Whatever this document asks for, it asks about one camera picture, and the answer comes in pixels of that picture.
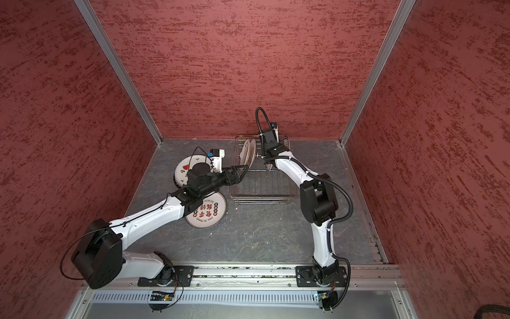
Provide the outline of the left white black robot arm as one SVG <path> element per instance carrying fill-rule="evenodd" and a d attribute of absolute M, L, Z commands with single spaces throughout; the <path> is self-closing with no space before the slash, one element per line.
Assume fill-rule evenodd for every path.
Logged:
<path fill-rule="evenodd" d="M 92 289 L 123 278 L 147 279 L 161 287 L 174 283 L 173 263 L 163 253 L 131 253 L 128 247 L 152 231 L 192 214 L 221 187 L 239 184 L 248 169 L 247 165 L 240 165 L 211 172 L 204 163 L 195 165 L 188 172 L 187 184 L 167 194 L 160 203 L 111 222 L 93 221 L 78 240 L 71 256 L 73 265 Z"/>

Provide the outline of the red character text plate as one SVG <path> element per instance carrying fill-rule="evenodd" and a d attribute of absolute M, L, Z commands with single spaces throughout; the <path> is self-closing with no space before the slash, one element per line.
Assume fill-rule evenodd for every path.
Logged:
<path fill-rule="evenodd" d="M 194 212 L 186 216 L 187 223 L 198 229 L 207 229 L 219 223 L 227 212 L 227 201 L 216 192 L 203 200 Z"/>

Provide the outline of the strawberry pattern white plate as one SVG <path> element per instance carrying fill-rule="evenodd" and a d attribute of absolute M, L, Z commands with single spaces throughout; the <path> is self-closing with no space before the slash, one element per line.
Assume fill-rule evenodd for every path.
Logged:
<path fill-rule="evenodd" d="M 207 163 L 211 169 L 213 168 L 211 160 L 207 158 L 207 156 L 205 155 L 197 154 L 182 159 L 182 161 L 178 163 L 174 172 L 174 182 L 178 188 L 183 187 L 187 184 L 188 171 L 198 163 Z"/>

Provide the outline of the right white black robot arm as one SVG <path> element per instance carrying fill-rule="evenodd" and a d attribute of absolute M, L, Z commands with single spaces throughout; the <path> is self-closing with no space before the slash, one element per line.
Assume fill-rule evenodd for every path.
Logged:
<path fill-rule="evenodd" d="M 262 157 L 284 172 L 300 187 L 300 207 L 305 219 L 312 226 L 313 267 L 312 278 L 321 286 L 333 282 L 341 273 L 339 257 L 333 249 L 332 225 L 349 219 L 353 214 L 353 202 L 348 194 L 327 174 L 318 174 L 301 163 L 292 152 L 279 141 L 276 130 L 269 129 L 259 133 Z M 337 219 L 339 208 L 336 191 L 346 199 L 348 212 Z"/>

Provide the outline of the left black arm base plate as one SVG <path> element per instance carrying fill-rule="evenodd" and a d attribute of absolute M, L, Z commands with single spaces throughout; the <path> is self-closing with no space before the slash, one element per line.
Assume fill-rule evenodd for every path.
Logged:
<path fill-rule="evenodd" d="M 193 279 L 194 266 L 174 266 L 172 270 L 166 267 L 163 269 L 163 275 L 158 275 L 155 279 L 139 278 L 139 287 L 190 287 Z"/>

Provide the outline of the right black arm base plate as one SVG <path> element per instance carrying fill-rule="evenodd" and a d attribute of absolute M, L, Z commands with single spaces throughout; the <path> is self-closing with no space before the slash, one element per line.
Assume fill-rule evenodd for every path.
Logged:
<path fill-rule="evenodd" d="M 319 266 L 295 267 L 298 287 L 346 287 L 349 278 L 345 267 L 332 265 L 322 269 Z"/>

